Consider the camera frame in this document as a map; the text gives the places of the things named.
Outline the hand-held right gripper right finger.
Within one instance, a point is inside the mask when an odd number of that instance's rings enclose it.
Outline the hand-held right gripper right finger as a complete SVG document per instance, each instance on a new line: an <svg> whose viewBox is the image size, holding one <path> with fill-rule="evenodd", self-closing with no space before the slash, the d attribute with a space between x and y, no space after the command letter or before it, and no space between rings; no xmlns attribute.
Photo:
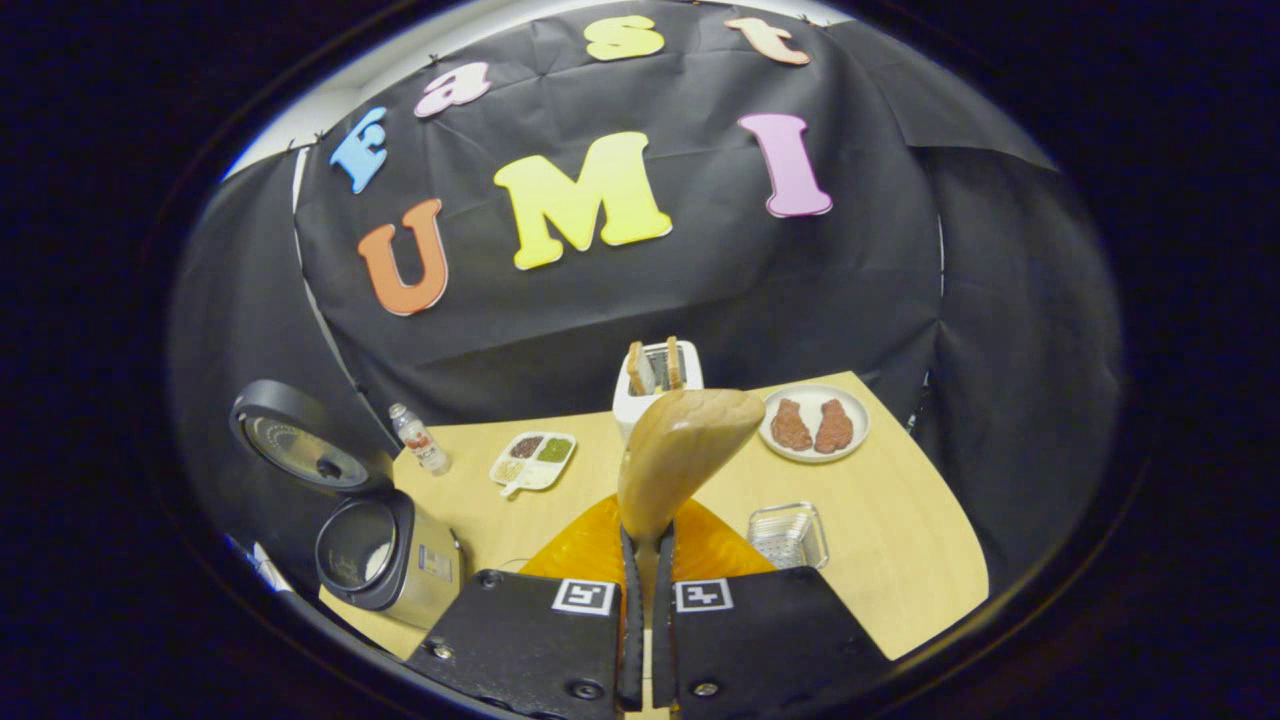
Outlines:
<svg viewBox="0 0 1280 720"><path fill-rule="evenodd" d="M676 719L809 719L868 692L890 661L823 575L774 568L687 501L660 539L654 702Z"/></svg>

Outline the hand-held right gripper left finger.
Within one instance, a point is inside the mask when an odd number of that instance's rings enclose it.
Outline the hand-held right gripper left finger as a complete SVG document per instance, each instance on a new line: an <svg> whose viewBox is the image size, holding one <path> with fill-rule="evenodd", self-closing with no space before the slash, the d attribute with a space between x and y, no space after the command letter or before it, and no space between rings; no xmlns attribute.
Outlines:
<svg viewBox="0 0 1280 720"><path fill-rule="evenodd" d="M521 571L484 569L408 659L415 673L525 717L621 717L643 702L644 614L614 496Z"/></svg>

